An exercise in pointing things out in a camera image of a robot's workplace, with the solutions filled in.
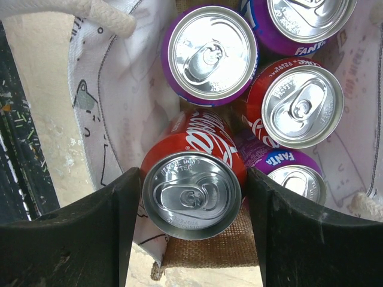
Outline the canvas jute tote bag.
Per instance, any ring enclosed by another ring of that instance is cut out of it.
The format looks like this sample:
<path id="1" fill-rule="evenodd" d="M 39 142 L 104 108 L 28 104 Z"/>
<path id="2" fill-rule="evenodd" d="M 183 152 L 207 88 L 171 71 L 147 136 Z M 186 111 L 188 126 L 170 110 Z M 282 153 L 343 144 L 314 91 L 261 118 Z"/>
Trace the canvas jute tote bag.
<path id="1" fill-rule="evenodd" d="M 113 6 L 137 20 L 129 51 L 121 38 L 83 16 L 74 22 L 69 45 L 69 90 L 79 128 L 90 131 L 83 145 L 96 191 L 138 168 L 157 124 L 179 108 L 160 70 L 159 47 L 185 3 L 113 1 Z M 339 127 L 314 155 L 327 188 L 351 196 L 347 208 L 325 207 L 382 224 L 382 2 L 359 1 L 320 59 L 340 79 L 346 104 Z M 132 243 L 143 242 L 156 260 L 155 273 L 167 267 L 259 265 L 250 213 L 222 234 L 192 242 L 162 235 L 138 212 L 139 205 Z"/>

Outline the purple Fanta can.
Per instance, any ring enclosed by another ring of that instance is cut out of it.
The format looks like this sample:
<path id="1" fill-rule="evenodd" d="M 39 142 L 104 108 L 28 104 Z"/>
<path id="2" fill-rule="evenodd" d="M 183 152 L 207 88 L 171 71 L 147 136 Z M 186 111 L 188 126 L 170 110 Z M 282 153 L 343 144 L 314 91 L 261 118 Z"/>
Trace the purple Fanta can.
<path id="1" fill-rule="evenodd" d="M 168 84 L 181 98 L 199 106 L 222 106 L 252 83 L 259 45 L 251 26 L 233 9 L 199 5 L 172 22 L 161 61 Z"/>
<path id="2" fill-rule="evenodd" d="M 259 169 L 282 187 L 320 205 L 326 202 L 322 171 L 310 156 L 294 149 L 271 148 L 249 130 L 237 134 L 235 144 L 246 167 Z"/>
<path id="3" fill-rule="evenodd" d="M 356 0 L 247 0 L 239 12 L 259 44 L 283 56 L 303 57 L 318 51 L 340 31 Z"/>

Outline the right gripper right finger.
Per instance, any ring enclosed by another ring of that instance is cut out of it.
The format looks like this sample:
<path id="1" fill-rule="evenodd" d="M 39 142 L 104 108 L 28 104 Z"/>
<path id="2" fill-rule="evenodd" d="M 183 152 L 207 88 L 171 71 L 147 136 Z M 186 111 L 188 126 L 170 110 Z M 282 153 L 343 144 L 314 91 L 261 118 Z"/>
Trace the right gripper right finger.
<path id="1" fill-rule="evenodd" d="M 381 286 L 382 224 L 316 204 L 247 170 L 265 286 Z"/>

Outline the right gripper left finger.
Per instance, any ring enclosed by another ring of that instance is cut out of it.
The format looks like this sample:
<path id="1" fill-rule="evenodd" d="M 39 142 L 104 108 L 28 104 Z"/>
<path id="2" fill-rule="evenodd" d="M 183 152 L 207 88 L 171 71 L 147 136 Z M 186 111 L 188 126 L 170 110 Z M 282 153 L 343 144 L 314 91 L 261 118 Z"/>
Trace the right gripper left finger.
<path id="1" fill-rule="evenodd" d="M 1 226 L 2 286 L 124 286 L 141 194 L 134 167 L 34 221 Z"/>

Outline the red Coke can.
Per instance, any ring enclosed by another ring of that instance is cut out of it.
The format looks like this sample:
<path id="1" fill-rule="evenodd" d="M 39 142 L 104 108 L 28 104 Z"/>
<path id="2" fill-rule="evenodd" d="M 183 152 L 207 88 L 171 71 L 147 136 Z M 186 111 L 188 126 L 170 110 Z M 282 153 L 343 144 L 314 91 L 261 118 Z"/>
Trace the red Coke can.
<path id="1" fill-rule="evenodd" d="M 341 120 L 344 93 L 320 63 L 288 57 L 261 68 L 233 110 L 261 143 L 304 149 L 325 140 Z"/>
<path id="2" fill-rule="evenodd" d="M 142 202 L 166 234 L 203 240 L 239 213 L 247 171 L 226 121 L 208 109 L 177 115 L 141 164 Z"/>

